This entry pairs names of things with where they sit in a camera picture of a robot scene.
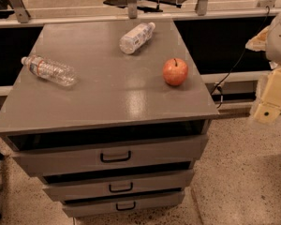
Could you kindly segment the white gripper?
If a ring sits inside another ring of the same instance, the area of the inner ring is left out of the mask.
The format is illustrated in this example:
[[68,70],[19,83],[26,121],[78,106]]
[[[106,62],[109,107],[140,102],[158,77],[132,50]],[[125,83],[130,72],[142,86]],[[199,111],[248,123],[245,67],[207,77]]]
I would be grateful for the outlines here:
[[[281,64],[281,11],[245,47],[254,52],[266,50],[270,61]],[[252,117],[262,124],[271,124],[281,113],[281,67],[277,67],[258,82],[257,98],[252,106]]]

